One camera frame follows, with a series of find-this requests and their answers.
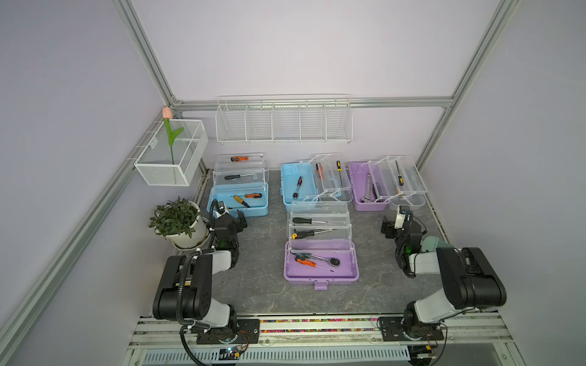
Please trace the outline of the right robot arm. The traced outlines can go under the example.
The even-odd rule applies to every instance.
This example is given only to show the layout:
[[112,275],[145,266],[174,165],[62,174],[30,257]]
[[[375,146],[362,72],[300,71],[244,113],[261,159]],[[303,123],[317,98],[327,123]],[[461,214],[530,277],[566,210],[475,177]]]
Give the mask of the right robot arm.
[[505,305],[505,286],[483,251],[458,249],[435,236],[426,237],[410,207],[398,207],[393,221],[385,217],[381,233],[394,240],[395,260],[408,278],[441,277],[441,289],[406,306],[400,329],[407,339],[431,336],[444,320],[459,314]]

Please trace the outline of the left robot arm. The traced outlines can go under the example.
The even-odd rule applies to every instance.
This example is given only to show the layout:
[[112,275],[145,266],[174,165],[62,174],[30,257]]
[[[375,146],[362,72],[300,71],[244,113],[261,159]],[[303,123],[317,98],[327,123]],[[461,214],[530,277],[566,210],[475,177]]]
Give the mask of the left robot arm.
[[170,256],[153,302],[153,317],[200,334],[200,341],[231,343],[241,329],[233,306],[212,297],[213,275],[234,268],[240,256],[238,233],[247,228],[244,213],[228,212],[222,201],[211,205],[211,244],[187,256]]

